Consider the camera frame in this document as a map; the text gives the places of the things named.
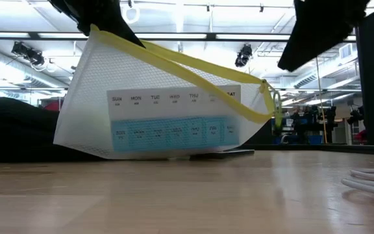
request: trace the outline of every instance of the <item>mesh bag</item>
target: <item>mesh bag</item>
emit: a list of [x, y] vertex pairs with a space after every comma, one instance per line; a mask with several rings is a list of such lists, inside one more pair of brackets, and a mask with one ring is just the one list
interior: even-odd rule
[[[235, 148], [253, 136], [273, 116], [275, 104], [267, 82], [149, 42], [143, 44], [146, 48], [109, 32], [99, 31], [92, 25], [60, 111], [55, 144], [106, 159], [178, 157]], [[221, 88], [226, 85], [240, 85], [240, 101]], [[189, 114], [182, 118], [170, 118], [171, 112], [168, 112], [163, 113], [161, 118], [145, 122], [140, 121], [140, 112], [136, 120], [129, 118], [111, 124], [106, 96], [109, 90], [188, 87], [199, 88], [217, 97], [220, 100], [217, 105], [229, 109], [228, 116], [212, 116], [210, 110], [204, 117]], [[200, 125], [203, 129], [211, 128], [209, 118], [222, 130], [224, 128], [225, 133], [209, 138], [204, 136], [206, 132], [200, 132], [200, 137], [191, 142], [180, 134], [177, 135], [180, 139], [175, 137], [174, 129], [181, 131], [189, 124]], [[234, 126], [234, 130], [231, 131], [229, 126]], [[114, 143], [120, 127], [128, 131], [125, 145]], [[235, 139], [230, 142], [227, 140], [229, 131], [235, 134]], [[132, 144], [137, 138], [142, 140]], [[218, 144], [220, 140], [226, 140], [225, 144]]]

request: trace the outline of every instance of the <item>ceiling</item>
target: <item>ceiling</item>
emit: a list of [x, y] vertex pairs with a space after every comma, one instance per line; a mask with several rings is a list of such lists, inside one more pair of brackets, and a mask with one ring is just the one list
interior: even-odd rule
[[[134, 1], [140, 9], [140, 18], [137, 22], [130, 24], [131, 29], [136, 33], [290, 34], [295, 24], [292, 0], [184, 0], [183, 5], [180, 2], [177, 0]], [[209, 11], [206, 7], [208, 3], [210, 3]], [[261, 5], [264, 6], [263, 12], [260, 12]], [[126, 8], [127, 2], [121, 1], [121, 9], [125, 11]], [[374, 0], [370, 2], [367, 13], [370, 14], [373, 11]], [[134, 11], [129, 10], [127, 17], [132, 19]], [[76, 23], [55, 10], [46, 0], [0, 0], [0, 31], [78, 32]], [[155, 41], [154, 43], [175, 51], [179, 49], [177, 42]], [[292, 73], [279, 69], [277, 63], [286, 46], [285, 42], [250, 43], [254, 51], [253, 58], [246, 67], [236, 68], [234, 61], [244, 43], [246, 42], [182, 42], [182, 52], [267, 79], [277, 88], [292, 87], [303, 78], [302, 75], [316, 72], [315, 60]], [[0, 40], [0, 54], [29, 66], [26, 60], [16, 58], [11, 53], [13, 45], [13, 40]], [[55, 79], [53, 82], [60, 82], [61, 85], [57, 86], [68, 87], [74, 72], [71, 67], [77, 66], [85, 42], [27, 40], [25, 45], [42, 51], [45, 58], [51, 59], [51, 62], [56, 64], [55, 71], [54, 69], [42, 71], [44, 77]], [[339, 57], [339, 48], [344, 45], [339, 44], [322, 54], [318, 58], [319, 64]], [[351, 78], [352, 75], [356, 75], [355, 64], [352, 62], [349, 66], [333, 70], [321, 80], [329, 80], [324, 83], [330, 86]], [[351, 88], [359, 88], [357, 80], [343, 87], [347, 88], [350, 85]]]

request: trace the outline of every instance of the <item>table surface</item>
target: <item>table surface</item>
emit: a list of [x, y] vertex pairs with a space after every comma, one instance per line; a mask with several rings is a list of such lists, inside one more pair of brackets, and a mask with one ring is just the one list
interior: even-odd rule
[[353, 167], [374, 155], [0, 164], [0, 233], [374, 233], [374, 195], [340, 184]]

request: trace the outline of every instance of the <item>spotlight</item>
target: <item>spotlight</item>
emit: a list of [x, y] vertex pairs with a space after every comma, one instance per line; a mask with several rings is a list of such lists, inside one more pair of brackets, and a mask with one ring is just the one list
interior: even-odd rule
[[238, 68], [244, 67], [249, 59], [252, 57], [252, 47], [250, 44], [245, 44], [243, 48], [238, 53], [238, 57], [236, 58], [235, 65]]
[[22, 42], [14, 42], [14, 47], [12, 48], [11, 53], [23, 57], [33, 66], [42, 66], [45, 62], [41, 51], [36, 51], [33, 48], [27, 47]]

